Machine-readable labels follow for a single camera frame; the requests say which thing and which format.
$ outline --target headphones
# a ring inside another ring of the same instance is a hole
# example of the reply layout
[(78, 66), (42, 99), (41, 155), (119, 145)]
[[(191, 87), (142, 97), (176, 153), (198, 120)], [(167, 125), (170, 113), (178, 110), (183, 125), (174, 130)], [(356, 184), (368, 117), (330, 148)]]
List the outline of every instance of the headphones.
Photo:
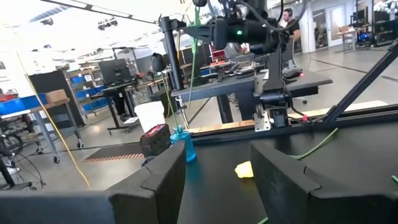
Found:
[(293, 10), (291, 8), (285, 9), (285, 12), (288, 12), (290, 17), (293, 16)]

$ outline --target floor mat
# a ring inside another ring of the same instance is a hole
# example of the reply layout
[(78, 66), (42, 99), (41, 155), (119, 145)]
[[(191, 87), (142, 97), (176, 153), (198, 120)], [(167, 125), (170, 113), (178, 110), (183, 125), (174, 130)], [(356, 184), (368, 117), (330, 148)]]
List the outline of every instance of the floor mat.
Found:
[(138, 157), (144, 157), (141, 147), (138, 143), (132, 143), (124, 144), (122, 146), (103, 147), (87, 157), (83, 162), (103, 162)]

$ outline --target yellow sponge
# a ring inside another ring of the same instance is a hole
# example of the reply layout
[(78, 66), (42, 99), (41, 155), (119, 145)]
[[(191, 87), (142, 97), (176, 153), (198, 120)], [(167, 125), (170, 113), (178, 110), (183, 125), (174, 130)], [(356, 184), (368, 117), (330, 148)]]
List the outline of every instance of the yellow sponge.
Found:
[(235, 168), (235, 173), (238, 175), (239, 178), (254, 177), (250, 161), (237, 165)]

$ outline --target man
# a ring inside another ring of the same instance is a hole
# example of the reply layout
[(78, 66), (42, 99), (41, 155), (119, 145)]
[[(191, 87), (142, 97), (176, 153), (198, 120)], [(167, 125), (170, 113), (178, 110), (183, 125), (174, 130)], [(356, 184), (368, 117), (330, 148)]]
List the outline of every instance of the man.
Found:
[(284, 17), (284, 21), (287, 22), (286, 27), (295, 23), (291, 28), (289, 28), (289, 34), (295, 41), (300, 40), (300, 36), (301, 36), (300, 25), (293, 18), (293, 10), (291, 8), (285, 9), (283, 17)]

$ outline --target blue bottle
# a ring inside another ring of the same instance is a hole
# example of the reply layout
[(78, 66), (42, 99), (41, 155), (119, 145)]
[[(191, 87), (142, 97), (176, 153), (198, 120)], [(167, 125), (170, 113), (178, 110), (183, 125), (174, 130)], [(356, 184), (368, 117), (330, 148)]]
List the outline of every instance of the blue bottle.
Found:
[(195, 149), (193, 148), (191, 134), (188, 131), (184, 131), (181, 125), (178, 125), (176, 128), (173, 129), (174, 133), (170, 137), (172, 144), (175, 144), (177, 141), (184, 140), (185, 150), (187, 152), (187, 162), (194, 160), (197, 154), (195, 152)]

